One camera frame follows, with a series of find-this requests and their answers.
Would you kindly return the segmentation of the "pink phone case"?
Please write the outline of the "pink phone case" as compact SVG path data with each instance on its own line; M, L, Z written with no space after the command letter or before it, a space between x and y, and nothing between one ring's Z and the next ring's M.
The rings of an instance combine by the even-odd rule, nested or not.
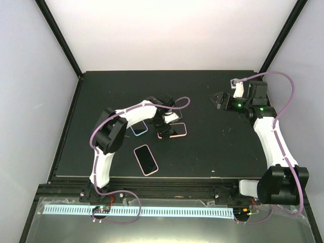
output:
M163 124L155 127L159 139L184 137L187 135L185 123Z

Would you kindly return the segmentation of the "black smartphone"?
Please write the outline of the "black smartphone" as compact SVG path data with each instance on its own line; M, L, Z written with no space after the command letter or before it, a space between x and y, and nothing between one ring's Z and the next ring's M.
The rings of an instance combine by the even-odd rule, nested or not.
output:
M187 129L185 123L171 124L171 128L174 131L170 138L183 137L187 135Z

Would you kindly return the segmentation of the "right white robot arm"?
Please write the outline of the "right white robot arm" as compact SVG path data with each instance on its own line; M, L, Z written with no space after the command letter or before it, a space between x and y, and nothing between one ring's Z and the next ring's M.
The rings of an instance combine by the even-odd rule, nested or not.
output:
M257 134L267 162L267 171L260 180L240 180L230 191L230 198L242 204L253 197L262 204L302 205L303 191L309 178L305 167L292 157L281 134L275 109L269 105L266 82L249 82L247 97L244 83L231 81L234 93L217 92L210 99L219 110L244 114Z

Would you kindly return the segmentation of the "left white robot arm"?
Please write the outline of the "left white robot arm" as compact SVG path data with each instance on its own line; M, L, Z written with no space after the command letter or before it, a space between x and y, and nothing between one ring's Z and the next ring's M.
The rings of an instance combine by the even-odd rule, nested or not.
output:
M97 202L108 198L109 190L105 187L110 180L110 168L115 153L121 148L129 127L148 120L157 134L165 139L175 134L168 118L174 107L173 98L167 100L148 97L140 103L124 109L106 108L98 119L90 137L90 147L94 150L94 163L90 182L94 185L91 196Z

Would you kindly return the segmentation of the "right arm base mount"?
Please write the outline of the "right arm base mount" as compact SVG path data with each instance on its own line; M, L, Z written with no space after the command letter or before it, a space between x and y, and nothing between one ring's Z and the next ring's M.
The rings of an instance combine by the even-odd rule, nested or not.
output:
M253 197L241 195L238 188L225 186L214 188L214 201L216 205L227 205L229 207L260 205L259 201Z

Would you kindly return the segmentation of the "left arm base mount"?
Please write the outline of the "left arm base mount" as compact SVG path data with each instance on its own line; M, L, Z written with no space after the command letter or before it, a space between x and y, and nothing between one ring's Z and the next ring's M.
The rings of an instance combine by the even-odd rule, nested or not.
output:
M121 204L123 202L124 194L120 197L120 193L114 195L99 195L94 188L84 187L79 196L80 203L94 204Z

